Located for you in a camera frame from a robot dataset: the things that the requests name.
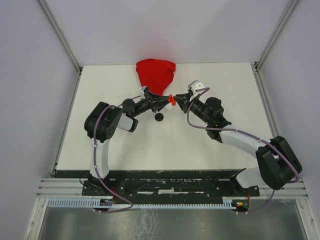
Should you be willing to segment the orange earbud charging case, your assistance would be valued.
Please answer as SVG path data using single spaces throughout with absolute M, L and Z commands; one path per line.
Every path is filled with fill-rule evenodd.
M 177 103 L 172 94 L 168 96 L 168 102 L 171 103 L 172 106 L 175 106 Z

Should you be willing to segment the black earbud charging case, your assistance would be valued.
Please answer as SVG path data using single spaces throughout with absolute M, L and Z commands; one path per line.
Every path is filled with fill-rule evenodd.
M 162 113 L 158 112 L 158 113 L 155 114 L 154 119 L 157 122 L 161 122 L 164 119 L 164 115 Z

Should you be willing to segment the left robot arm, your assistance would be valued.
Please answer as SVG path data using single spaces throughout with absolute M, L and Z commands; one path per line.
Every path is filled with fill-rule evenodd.
M 147 86 L 140 88 L 140 95 L 125 99 L 119 106 L 100 101 L 84 122 L 84 130 L 90 138 L 92 166 L 88 180 L 93 183 L 93 189 L 99 195 L 106 195 L 111 189 L 111 183 L 106 180 L 110 173 L 109 145 L 117 129 L 134 132 L 139 121 L 136 119 L 142 113 L 151 110 L 160 112 L 164 107 L 176 101 L 170 95 L 158 95 Z

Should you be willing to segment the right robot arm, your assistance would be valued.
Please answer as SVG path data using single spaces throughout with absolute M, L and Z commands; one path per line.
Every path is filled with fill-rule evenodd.
M 240 196 L 248 188 L 263 184 L 280 190 L 300 179 L 302 166 L 284 137 L 262 138 L 237 128 L 224 118 L 222 102 L 216 97 L 209 97 L 205 102 L 190 93 L 177 94 L 173 98 L 184 113 L 193 113 L 207 124 L 204 129 L 211 139 L 256 158 L 257 167 L 240 170 L 229 183 L 234 195 Z

